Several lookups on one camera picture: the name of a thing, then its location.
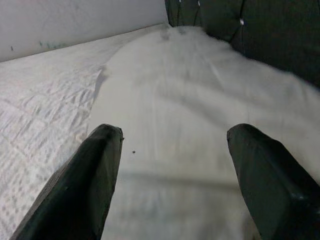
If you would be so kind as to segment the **dark tufted headboard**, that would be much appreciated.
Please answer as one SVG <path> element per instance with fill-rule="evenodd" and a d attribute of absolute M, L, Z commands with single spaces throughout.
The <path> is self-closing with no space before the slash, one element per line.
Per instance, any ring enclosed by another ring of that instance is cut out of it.
<path fill-rule="evenodd" d="M 171 26 L 197 26 L 247 58 L 320 89 L 320 0 L 164 0 Z"/>

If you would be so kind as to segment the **beige pillow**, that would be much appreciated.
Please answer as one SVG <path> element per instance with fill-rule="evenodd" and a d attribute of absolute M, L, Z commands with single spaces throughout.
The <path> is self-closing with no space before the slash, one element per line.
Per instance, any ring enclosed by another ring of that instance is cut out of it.
<path fill-rule="evenodd" d="M 254 240 L 227 131 L 251 124 L 320 183 L 320 90 L 198 27 L 142 36 L 104 66 L 89 129 L 123 132 L 102 240 Z"/>

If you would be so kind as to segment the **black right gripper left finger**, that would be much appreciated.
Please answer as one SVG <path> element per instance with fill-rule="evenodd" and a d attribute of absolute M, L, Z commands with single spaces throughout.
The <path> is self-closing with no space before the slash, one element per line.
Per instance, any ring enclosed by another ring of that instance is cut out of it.
<path fill-rule="evenodd" d="M 48 179 L 9 240 L 101 240 L 123 140 L 121 128 L 97 126 Z"/>

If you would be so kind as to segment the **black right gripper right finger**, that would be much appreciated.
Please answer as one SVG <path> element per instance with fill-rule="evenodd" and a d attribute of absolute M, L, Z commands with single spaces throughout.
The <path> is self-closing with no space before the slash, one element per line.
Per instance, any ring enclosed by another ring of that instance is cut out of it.
<path fill-rule="evenodd" d="M 227 131 L 242 197 L 262 240 L 320 240 L 320 185 L 285 146 L 242 123 Z"/>

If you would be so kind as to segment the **grey white quilted mattress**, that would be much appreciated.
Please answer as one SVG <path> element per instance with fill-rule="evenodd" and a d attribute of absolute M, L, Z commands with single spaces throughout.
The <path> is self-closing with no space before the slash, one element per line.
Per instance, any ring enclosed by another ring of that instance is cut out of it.
<path fill-rule="evenodd" d="M 105 63 L 157 24 L 0 62 L 0 240 L 87 137 Z"/>

